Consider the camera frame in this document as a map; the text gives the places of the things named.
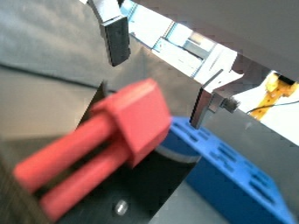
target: silver metal part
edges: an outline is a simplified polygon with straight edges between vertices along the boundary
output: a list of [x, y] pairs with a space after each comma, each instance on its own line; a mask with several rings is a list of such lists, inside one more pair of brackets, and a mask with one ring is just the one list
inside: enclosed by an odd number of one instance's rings
[[197, 94], [197, 99], [193, 105], [193, 109], [190, 112], [190, 126], [197, 129], [201, 125], [201, 120], [204, 114], [209, 108], [210, 101], [212, 101], [212, 94], [204, 89], [210, 82], [216, 79], [216, 77], [221, 74], [222, 69], [220, 69], [209, 78], [209, 80], [204, 83], [200, 87], [200, 92]]
[[105, 23], [121, 15], [117, 0], [88, 0], [88, 4], [94, 11], [98, 22]]
[[128, 204], [124, 200], [116, 203], [114, 212], [117, 215], [122, 216], [126, 213]]

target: black surface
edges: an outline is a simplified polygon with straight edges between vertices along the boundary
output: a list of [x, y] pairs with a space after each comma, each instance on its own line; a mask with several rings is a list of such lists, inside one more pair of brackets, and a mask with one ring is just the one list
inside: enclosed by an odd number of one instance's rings
[[[153, 151], [133, 170], [122, 166], [112, 174], [58, 223], [148, 223], [192, 167]], [[113, 211], [120, 200], [128, 203], [124, 216]]]

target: hole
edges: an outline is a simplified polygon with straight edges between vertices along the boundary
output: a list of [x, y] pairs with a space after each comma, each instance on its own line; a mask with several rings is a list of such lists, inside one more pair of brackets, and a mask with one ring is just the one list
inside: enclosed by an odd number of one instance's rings
[[188, 137], [190, 138], [190, 140], [196, 143], [198, 141], [198, 139], [196, 138], [194, 135], [190, 134], [190, 132], [178, 124], [178, 123], [174, 123], [173, 126], [181, 130], [184, 132], [184, 134], [188, 135]]
[[182, 132], [188, 133], [188, 130], [178, 123], [174, 123], [173, 126]]
[[198, 136], [200, 136], [205, 141], [209, 139], [201, 132], [198, 132]]
[[233, 171], [235, 171], [233, 168], [232, 168], [227, 163], [222, 164], [222, 167], [224, 167], [229, 172], [233, 172]]
[[212, 156], [212, 158], [214, 159], [214, 160], [218, 160], [218, 156], [210, 151], [209, 152], [209, 155]]
[[267, 182], [256, 175], [256, 174], [252, 174], [251, 175], [251, 178], [253, 179], [253, 180], [256, 180], [260, 184], [261, 184], [261, 186], [264, 186], [264, 187], [268, 187], [267, 186]]
[[248, 181], [248, 184], [255, 189], [255, 191], [259, 193], [259, 195], [265, 199], [265, 201], [273, 205], [275, 201], [267, 195], [267, 193], [263, 191], [263, 189], [260, 189], [260, 187], [252, 181]]
[[193, 135], [188, 134], [188, 136], [194, 143], [198, 141], [198, 139]]
[[237, 153], [233, 151], [233, 150], [231, 150], [231, 148], [224, 144], [224, 143], [220, 143], [218, 144], [218, 146], [225, 150], [225, 151], [228, 151], [232, 155], [237, 155]]
[[222, 154], [222, 156], [225, 156], [233, 163], [236, 163], [237, 160], [235, 159], [235, 156], [227, 150], [218, 147], [218, 151]]

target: metal bracket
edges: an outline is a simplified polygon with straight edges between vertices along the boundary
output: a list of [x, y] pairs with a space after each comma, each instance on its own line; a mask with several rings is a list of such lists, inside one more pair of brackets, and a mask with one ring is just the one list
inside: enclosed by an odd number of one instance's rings
[[105, 40], [108, 62], [112, 67], [129, 57], [126, 17], [121, 15], [117, 0], [88, 0], [97, 17], [100, 36]]

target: gray surface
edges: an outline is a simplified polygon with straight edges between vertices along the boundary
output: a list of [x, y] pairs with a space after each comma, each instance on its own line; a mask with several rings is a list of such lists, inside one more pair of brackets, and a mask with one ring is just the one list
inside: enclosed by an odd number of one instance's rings
[[299, 2], [134, 0], [299, 81]]
[[239, 110], [231, 114], [220, 109], [204, 126], [273, 178], [299, 217], [299, 146]]
[[205, 200], [181, 182], [149, 224], [228, 224]]
[[144, 77], [136, 42], [130, 59], [117, 68], [108, 64], [98, 21], [78, 0], [2, 0], [0, 28], [0, 63], [93, 85], [122, 75]]

